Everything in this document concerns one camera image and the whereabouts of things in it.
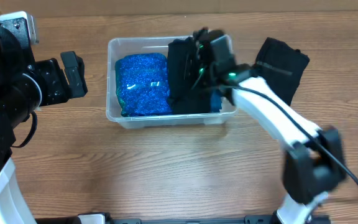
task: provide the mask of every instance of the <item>white plastic tray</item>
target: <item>white plastic tray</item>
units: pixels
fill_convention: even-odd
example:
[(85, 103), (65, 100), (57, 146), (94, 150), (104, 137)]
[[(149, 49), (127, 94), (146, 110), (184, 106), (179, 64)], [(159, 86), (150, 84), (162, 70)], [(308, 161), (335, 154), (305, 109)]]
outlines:
[(110, 121), (117, 122), (127, 129), (177, 124), (223, 124), (237, 113), (237, 108), (232, 106), (225, 98), (222, 98), (223, 103), (220, 113), (139, 116), (130, 118), (121, 116), (121, 107), (116, 95), (116, 71), (114, 67), (116, 62), (132, 54), (161, 53), (167, 56), (169, 43), (175, 39), (185, 39), (187, 37), (134, 37), (110, 40), (108, 45), (106, 97), (106, 116)]

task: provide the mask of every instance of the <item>sequined blue fabric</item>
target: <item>sequined blue fabric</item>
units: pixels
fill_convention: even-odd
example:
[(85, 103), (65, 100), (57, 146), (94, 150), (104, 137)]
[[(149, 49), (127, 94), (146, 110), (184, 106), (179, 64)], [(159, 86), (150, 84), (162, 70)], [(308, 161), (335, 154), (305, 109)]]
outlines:
[(117, 98), (121, 116), (166, 115), (172, 111), (167, 58), (158, 53), (129, 55), (116, 62)]

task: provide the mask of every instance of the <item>cable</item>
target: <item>cable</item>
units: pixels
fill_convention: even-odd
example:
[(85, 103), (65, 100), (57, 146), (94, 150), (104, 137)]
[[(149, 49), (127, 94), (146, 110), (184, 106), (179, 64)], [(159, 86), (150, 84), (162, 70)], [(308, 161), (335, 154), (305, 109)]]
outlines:
[(35, 131), (37, 130), (37, 125), (38, 125), (38, 119), (37, 119), (37, 114), (33, 111), (31, 112), (31, 116), (32, 116), (32, 124), (31, 124), (31, 129), (30, 129), (30, 133), (27, 135), (27, 137), (25, 138), (25, 140), (22, 142), (22, 144), (18, 145), (18, 146), (11, 146), (14, 148), (21, 148), (24, 147), (25, 145), (27, 145), (30, 140), (32, 139), (32, 137), (35, 134)]
[(312, 143), (314, 146), (316, 146), (319, 150), (323, 151), (329, 158), (331, 158), (345, 173), (347, 173), (349, 175), (349, 177), (351, 177), (351, 179), (357, 184), (358, 186), (358, 178), (352, 173), (352, 171), (349, 170), (349, 168), (347, 168), (341, 161), (339, 161), (338, 159), (335, 158), (334, 155), (332, 155), (324, 146), (320, 145), (313, 136), (311, 136), (305, 129), (302, 128), (302, 126), (300, 126), (300, 124), (298, 124), (286, 111), (284, 108), (282, 108), (276, 101), (274, 101), (273, 99), (271, 99), (270, 97), (268, 97), (267, 95), (256, 91), (256, 90), (252, 90), (250, 88), (244, 88), (241, 86), (226, 86), (226, 85), (221, 85), (221, 87), (224, 88), (231, 88), (231, 89), (237, 89), (237, 90), (243, 90), (243, 91), (247, 91), (253, 94), (256, 94), (262, 98), (265, 98), (266, 100), (268, 100), (269, 102), (271, 102), (273, 105), (275, 105), (294, 125), (296, 128), (298, 128)]

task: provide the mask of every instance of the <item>bolt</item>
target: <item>bolt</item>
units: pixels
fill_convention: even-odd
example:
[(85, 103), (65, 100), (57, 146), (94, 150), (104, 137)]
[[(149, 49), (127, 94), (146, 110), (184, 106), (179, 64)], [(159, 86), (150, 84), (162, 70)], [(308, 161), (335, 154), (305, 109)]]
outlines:
[(14, 22), (13, 22), (13, 26), (14, 26), (16, 29), (20, 28), (20, 24), (19, 24), (17, 21), (14, 21)]

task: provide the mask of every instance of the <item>folded black fabric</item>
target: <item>folded black fabric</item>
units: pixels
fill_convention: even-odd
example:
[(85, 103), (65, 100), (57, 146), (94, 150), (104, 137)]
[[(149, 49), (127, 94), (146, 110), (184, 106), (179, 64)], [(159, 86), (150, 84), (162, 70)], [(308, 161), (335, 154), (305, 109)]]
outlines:
[(293, 95), (310, 59), (300, 50), (268, 37), (256, 57), (256, 67), (273, 92), (291, 105)]
[(198, 78), (197, 48), (190, 38), (174, 40), (168, 45), (168, 104), (173, 114), (211, 112), (211, 92), (191, 89)]

